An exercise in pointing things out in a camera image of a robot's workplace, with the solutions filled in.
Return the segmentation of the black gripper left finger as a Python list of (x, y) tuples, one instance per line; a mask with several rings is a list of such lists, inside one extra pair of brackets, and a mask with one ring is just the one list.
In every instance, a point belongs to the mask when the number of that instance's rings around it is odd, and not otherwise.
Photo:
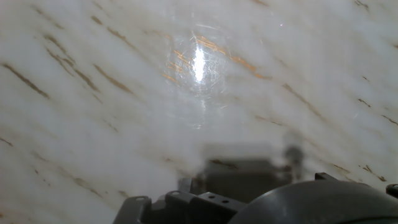
[(142, 224), (151, 212), (152, 200), (147, 196), (125, 199), (113, 224)]

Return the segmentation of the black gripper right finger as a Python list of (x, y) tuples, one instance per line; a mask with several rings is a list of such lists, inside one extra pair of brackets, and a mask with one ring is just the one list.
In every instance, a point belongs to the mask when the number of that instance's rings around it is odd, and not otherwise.
[(235, 199), (206, 192), (173, 191), (152, 206), (154, 223), (226, 224), (246, 206)]

